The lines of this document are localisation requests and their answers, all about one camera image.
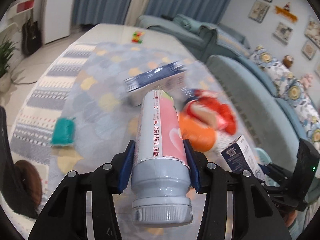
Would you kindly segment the blue milk carton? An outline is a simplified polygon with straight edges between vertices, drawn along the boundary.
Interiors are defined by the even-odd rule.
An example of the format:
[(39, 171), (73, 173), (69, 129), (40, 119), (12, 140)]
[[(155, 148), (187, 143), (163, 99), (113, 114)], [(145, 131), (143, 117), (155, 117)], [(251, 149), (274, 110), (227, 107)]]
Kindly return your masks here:
[(144, 96), (154, 89), (170, 94), (184, 88), (186, 70), (182, 63), (176, 61), (126, 79), (124, 87), (131, 105), (141, 105)]

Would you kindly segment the patterned grey tablecloth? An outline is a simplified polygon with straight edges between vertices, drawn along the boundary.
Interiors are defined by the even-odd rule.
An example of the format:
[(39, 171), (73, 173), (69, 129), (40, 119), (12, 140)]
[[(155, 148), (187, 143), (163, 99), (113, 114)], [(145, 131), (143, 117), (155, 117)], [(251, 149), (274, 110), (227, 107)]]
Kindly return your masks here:
[[(136, 138), (140, 106), (133, 107), (127, 96), (124, 80), (168, 63), (179, 61), (185, 68), (185, 86), (217, 93), (221, 103), (228, 104), (237, 121), (235, 139), (246, 128), (236, 108), (206, 65), (190, 55), (142, 44), (99, 43), (82, 65), (62, 109), (61, 117), (74, 119), (74, 143), (67, 148), (53, 148), (49, 166), (48, 192), (57, 188), (70, 170), (79, 173), (94, 171), (125, 150)], [(218, 132), (218, 145), (225, 133)], [(196, 239), (199, 231), (205, 194), (190, 189), (193, 222), (176, 228), (140, 228), (132, 224), (131, 207), (135, 195), (130, 185), (121, 195), (114, 195), (114, 204), (123, 239)]]

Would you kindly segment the white refrigerator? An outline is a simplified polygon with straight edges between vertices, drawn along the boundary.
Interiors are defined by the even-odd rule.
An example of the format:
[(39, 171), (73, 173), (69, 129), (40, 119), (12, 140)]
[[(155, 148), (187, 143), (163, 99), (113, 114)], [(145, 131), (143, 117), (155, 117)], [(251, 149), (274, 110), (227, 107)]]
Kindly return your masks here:
[(43, 0), (41, 15), (43, 44), (49, 44), (71, 34), (73, 4), (74, 0)]

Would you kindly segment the floral sofa cushions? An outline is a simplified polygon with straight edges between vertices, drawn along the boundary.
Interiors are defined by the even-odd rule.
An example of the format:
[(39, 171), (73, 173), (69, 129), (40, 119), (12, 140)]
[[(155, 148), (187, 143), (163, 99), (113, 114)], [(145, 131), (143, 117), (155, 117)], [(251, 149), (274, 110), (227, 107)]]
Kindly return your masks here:
[(308, 140), (319, 149), (319, 113), (313, 106), (303, 83), (262, 45), (255, 48), (250, 59), (271, 79), (278, 96), (297, 114)]

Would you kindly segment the colourful puzzle cube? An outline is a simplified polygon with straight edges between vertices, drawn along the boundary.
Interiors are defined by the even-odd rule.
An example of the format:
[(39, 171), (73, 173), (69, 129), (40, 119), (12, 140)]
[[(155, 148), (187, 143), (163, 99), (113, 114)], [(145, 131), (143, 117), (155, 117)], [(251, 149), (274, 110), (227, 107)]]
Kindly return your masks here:
[(145, 33), (143, 31), (135, 31), (132, 34), (131, 42), (141, 44), (143, 42), (144, 36), (145, 36)]

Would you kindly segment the small blue white box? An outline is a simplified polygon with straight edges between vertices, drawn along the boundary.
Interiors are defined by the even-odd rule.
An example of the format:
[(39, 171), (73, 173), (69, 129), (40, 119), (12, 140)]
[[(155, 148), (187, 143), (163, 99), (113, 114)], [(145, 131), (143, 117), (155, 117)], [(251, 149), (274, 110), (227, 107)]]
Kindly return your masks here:
[(235, 139), (229, 146), (227, 146), (221, 152), (221, 155), (233, 173), (240, 174), (244, 170), (248, 170), (255, 176), (255, 178), (265, 181), (265, 175), (260, 168), (251, 147), (243, 135)]

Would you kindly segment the blue curtains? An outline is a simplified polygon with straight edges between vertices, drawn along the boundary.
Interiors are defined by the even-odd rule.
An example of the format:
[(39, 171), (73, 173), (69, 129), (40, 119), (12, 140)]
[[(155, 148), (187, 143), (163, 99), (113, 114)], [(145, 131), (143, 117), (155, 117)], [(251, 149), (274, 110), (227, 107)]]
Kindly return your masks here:
[(72, 24), (135, 25), (141, 15), (182, 14), (202, 22), (221, 20), (230, 0), (74, 0)]

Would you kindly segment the pink plush toy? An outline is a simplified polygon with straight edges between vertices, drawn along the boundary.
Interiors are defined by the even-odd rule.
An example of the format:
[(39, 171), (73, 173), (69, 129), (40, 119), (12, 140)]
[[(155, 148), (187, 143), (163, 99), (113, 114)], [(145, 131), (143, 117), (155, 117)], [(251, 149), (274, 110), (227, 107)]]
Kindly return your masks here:
[(300, 82), (302, 83), (305, 90), (308, 90), (312, 87), (313, 75), (311, 73), (306, 73), (300, 78)]

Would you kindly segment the pink grey drink bottle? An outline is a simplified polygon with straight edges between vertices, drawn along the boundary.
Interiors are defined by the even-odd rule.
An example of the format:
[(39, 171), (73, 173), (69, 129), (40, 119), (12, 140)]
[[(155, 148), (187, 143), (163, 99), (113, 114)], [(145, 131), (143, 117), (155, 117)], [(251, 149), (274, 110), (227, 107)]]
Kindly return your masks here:
[(173, 98), (156, 89), (143, 99), (138, 121), (131, 190), (132, 222), (161, 228), (193, 220), (190, 173)]

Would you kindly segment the red white paper cup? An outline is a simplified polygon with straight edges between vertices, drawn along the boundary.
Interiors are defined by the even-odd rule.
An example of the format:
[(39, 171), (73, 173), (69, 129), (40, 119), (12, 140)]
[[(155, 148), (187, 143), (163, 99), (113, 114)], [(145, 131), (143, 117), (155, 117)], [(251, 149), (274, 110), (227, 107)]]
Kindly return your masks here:
[(236, 118), (226, 103), (218, 100), (218, 93), (207, 89), (186, 89), (184, 112), (214, 130), (234, 135), (238, 129)]

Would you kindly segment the green potted plant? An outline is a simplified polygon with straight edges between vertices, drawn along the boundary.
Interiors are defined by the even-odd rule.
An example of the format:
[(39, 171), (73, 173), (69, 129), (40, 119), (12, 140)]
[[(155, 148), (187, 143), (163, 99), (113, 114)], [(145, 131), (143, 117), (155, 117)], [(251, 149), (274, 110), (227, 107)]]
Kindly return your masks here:
[(6, 39), (1, 43), (1, 93), (6, 93), (11, 85), (9, 61), (15, 50), (16, 47), (14, 41)]

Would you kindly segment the teal sofa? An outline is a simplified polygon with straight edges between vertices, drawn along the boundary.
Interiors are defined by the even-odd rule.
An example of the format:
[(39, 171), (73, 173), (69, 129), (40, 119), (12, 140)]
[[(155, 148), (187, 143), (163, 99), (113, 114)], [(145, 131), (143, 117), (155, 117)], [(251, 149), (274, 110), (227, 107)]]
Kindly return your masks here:
[(253, 51), (244, 36), (225, 25), (181, 14), (172, 19), (141, 15), (136, 26), (176, 37), (202, 61), (230, 98), (257, 148), (275, 164), (293, 171), (299, 140), (309, 141), (306, 131), (271, 79), (250, 59)]

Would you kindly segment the brown plush toy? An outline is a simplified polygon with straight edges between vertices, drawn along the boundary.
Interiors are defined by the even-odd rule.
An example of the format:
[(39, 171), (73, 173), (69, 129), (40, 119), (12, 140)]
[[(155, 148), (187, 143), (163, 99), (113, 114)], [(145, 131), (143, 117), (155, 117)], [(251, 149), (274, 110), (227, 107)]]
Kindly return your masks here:
[(283, 65), (290, 69), (291, 66), (293, 65), (293, 62), (294, 62), (294, 58), (290, 55), (285, 55), (284, 58), (283, 58)]

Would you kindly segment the striped floor rug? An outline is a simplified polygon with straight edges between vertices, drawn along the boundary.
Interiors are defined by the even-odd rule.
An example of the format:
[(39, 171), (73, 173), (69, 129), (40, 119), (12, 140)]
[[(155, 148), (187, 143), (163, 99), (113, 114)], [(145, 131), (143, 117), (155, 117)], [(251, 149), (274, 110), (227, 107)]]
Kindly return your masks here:
[(70, 45), (39, 78), (15, 120), (10, 136), (11, 152), (24, 159), (48, 165), (55, 123), (65, 101), (95, 45)]

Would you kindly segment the black acoustic guitar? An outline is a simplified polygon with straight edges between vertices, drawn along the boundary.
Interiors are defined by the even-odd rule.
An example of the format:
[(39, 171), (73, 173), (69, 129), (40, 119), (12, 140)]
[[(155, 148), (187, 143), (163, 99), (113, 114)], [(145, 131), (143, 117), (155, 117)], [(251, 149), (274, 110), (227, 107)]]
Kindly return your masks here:
[(29, 19), (22, 25), (22, 53), (30, 56), (42, 46), (38, 22), (34, 21), (34, 5), (30, 9)]

